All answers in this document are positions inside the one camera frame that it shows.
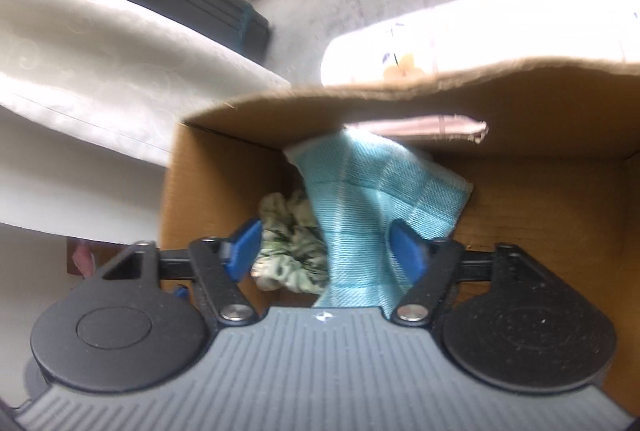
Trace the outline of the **teal checked cloth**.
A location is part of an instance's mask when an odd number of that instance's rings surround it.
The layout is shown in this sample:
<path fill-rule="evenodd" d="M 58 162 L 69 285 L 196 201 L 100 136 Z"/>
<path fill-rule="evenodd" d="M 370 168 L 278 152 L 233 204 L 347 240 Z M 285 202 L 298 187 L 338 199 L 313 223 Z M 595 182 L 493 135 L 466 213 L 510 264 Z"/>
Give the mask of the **teal checked cloth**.
<path fill-rule="evenodd" d="M 303 179 L 328 251 L 317 307 L 392 313 L 411 283 L 390 251 L 395 220 L 425 239 L 450 235 L 473 186 L 392 140 L 346 128 L 285 149 Z"/>

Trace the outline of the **green floral scrunchie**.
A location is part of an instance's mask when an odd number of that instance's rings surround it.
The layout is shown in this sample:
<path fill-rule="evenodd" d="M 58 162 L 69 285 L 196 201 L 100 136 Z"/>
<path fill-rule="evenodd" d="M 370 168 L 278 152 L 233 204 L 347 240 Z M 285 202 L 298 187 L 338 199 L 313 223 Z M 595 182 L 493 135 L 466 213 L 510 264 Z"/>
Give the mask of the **green floral scrunchie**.
<path fill-rule="evenodd" d="M 250 276 L 262 291 L 321 295 L 329 284 L 328 251 L 306 191 L 273 192 L 259 205 L 262 247 Z"/>

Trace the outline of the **brown cardboard box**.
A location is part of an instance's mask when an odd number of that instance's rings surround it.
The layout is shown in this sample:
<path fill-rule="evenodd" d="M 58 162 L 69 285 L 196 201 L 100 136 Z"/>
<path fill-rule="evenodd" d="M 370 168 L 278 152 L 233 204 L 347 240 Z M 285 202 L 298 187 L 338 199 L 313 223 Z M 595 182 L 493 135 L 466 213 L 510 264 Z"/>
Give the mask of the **brown cardboard box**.
<path fill-rule="evenodd" d="M 456 229 L 473 249 L 515 243 L 612 319 L 605 392 L 639 408 L 639 67 L 525 59 L 384 84 L 273 91 L 184 119 L 165 180 L 160 244 L 227 236 L 293 186 L 283 149 L 348 124 L 430 116 L 487 124 L 478 139 L 411 144 L 472 183 Z"/>

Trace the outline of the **white sofa cover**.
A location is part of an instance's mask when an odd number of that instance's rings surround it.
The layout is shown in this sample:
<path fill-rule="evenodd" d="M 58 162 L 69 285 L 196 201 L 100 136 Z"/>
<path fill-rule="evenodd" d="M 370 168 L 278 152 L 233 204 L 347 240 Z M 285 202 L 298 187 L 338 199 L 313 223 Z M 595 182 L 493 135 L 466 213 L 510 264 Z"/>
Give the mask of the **white sofa cover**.
<path fill-rule="evenodd" d="M 1 220 L 154 239 L 176 125 L 280 76 L 125 0 L 1 0 Z"/>

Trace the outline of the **black storage crate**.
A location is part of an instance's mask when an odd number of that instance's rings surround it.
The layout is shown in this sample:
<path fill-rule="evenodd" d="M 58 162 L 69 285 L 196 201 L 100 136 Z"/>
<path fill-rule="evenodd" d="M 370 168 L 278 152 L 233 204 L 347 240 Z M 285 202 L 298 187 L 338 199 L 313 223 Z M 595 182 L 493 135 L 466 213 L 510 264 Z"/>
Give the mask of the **black storage crate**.
<path fill-rule="evenodd" d="M 271 38 L 268 20 L 245 0 L 127 0 L 182 24 L 261 64 Z"/>

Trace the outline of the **pink checked tablecloth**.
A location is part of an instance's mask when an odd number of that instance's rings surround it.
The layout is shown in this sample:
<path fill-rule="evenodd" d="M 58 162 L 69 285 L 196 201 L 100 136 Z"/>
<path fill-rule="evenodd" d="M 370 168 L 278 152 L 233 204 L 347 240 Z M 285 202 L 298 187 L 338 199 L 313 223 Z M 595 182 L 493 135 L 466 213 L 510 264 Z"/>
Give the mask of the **pink checked tablecloth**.
<path fill-rule="evenodd" d="M 337 36 L 320 64 L 325 86 L 378 83 L 526 59 L 631 65 L 639 0 L 457 0 Z"/>

